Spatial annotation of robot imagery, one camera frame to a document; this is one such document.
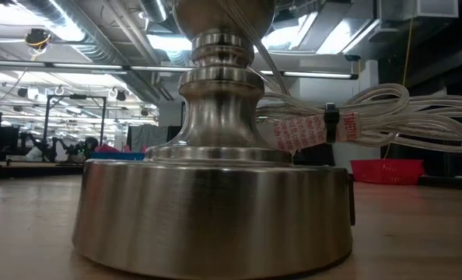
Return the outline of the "blue bin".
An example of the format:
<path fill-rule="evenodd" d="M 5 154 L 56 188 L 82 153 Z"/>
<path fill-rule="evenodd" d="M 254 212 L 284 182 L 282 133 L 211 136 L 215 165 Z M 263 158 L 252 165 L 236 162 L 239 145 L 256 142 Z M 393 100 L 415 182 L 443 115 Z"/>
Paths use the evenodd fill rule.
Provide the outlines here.
<path fill-rule="evenodd" d="M 142 161 L 145 159 L 143 152 L 92 152 L 91 159 L 112 159 L 112 160 L 133 160 Z"/>

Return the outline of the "background robot with green lights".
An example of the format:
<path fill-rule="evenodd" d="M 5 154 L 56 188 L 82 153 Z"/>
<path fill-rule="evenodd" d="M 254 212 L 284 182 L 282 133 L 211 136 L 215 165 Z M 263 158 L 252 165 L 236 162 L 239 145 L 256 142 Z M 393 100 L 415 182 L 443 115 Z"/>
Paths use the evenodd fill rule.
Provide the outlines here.
<path fill-rule="evenodd" d="M 52 137 L 51 143 L 35 138 L 33 134 L 20 134 L 20 148 L 25 152 L 25 160 L 49 163 L 84 163 L 86 156 L 77 146 L 66 145 L 60 138 Z"/>

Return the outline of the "brushed metal lamp base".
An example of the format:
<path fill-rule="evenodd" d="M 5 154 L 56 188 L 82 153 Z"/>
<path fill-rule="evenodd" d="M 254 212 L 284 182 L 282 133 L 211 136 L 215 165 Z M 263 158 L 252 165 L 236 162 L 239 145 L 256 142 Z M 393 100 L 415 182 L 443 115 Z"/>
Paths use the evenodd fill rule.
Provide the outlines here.
<path fill-rule="evenodd" d="M 85 165 L 72 242 L 96 263 L 178 279 L 329 268 L 352 252 L 347 173 L 293 166 L 256 127 L 254 47 L 219 0 L 173 0 L 195 68 L 179 134 L 145 161 Z"/>

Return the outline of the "grey hanging cloth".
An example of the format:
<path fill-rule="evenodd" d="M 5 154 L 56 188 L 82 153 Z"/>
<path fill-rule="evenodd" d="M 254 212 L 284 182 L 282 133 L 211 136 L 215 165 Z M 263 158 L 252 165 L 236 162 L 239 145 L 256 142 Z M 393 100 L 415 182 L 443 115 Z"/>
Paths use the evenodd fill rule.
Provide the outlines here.
<path fill-rule="evenodd" d="M 127 145 L 132 152 L 145 152 L 148 148 L 162 145 L 172 140 L 181 126 L 155 126 L 144 124 L 128 128 Z"/>

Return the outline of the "black metal frame stand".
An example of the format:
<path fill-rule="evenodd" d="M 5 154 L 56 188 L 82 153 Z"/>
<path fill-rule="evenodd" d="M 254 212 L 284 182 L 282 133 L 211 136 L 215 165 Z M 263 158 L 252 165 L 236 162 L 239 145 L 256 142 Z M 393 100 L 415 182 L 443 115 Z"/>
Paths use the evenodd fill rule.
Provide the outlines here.
<path fill-rule="evenodd" d="M 48 147 L 47 143 L 47 130 L 48 130 L 48 124 L 50 120 L 50 111 L 57 105 L 59 104 L 64 98 L 69 98 L 70 100 L 87 100 L 91 99 L 93 101 L 97 100 L 102 100 L 103 104 L 100 106 L 100 109 L 102 110 L 102 115 L 101 115 L 101 122 L 100 122 L 100 140 L 99 140 L 99 145 L 103 144 L 103 135 L 104 135 L 104 127 L 105 127 L 105 119 L 106 119 L 106 112 L 107 112 L 107 98 L 105 96 L 88 96 L 86 94 L 78 94 L 78 93 L 72 93 L 68 95 L 58 95 L 58 94 L 52 94 L 47 96 L 47 102 L 46 102 L 46 110 L 45 110 L 45 116 L 44 116 L 44 131 L 43 131 L 43 140 L 41 144 L 38 146 L 40 151 L 42 152 L 43 159 L 48 159 L 50 162 L 54 162 L 56 158 L 56 146 L 58 143 L 60 143 L 63 147 L 63 149 L 66 152 L 77 152 L 80 153 L 82 152 L 86 157 L 90 155 L 91 152 L 86 152 L 84 149 L 84 142 L 80 146 L 79 149 L 76 148 L 76 146 L 68 146 L 65 145 L 61 139 L 57 138 L 52 138 L 51 140 L 51 147 Z"/>

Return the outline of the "pink background item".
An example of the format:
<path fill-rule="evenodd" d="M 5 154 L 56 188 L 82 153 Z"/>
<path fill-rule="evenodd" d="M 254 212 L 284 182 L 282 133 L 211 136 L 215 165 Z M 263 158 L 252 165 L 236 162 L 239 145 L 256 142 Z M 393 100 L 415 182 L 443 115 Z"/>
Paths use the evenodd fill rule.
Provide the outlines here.
<path fill-rule="evenodd" d="M 135 153 L 135 151 L 130 150 L 129 145 L 124 146 L 124 151 L 122 152 L 119 149 L 114 148 L 113 146 L 103 144 L 99 145 L 94 149 L 94 152 L 99 152 L 99 153 Z"/>

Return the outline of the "red plastic basket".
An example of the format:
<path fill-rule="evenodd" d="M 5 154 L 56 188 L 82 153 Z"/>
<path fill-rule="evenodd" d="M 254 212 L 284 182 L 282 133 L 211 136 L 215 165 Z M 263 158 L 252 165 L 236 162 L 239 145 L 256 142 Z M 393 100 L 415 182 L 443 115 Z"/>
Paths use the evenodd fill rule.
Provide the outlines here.
<path fill-rule="evenodd" d="M 420 159 L 358 159 L 351 167 L 355 181 L 371 184 L 416 185 L 425 174 Z"/>

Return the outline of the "white red-printed safety tag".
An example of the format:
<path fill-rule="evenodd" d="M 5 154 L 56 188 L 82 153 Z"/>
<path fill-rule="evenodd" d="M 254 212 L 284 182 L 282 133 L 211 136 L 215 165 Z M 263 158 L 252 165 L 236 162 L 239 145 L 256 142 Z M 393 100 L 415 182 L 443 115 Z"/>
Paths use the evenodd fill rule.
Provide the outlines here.
<path fill-rule="evenodd" d="M 314 114 L 283 121 L 259 124 L 259 132 L 273 148 L 293 152 L 326 143 L 324 115 Z M 361 137 L 362 122 L 357 113 L 340 114 L 336 142 L 355 141 Z"/>

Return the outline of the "wooden background table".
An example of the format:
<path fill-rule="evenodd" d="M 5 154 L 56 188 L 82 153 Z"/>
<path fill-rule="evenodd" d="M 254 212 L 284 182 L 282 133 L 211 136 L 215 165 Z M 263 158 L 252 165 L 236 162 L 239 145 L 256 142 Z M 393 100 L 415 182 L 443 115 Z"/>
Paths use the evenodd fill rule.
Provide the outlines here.
<path fill-rule="evenodd" d="M 81 175 L 82 172 L 82 164 L 0 162 L 0 179 Z"/>

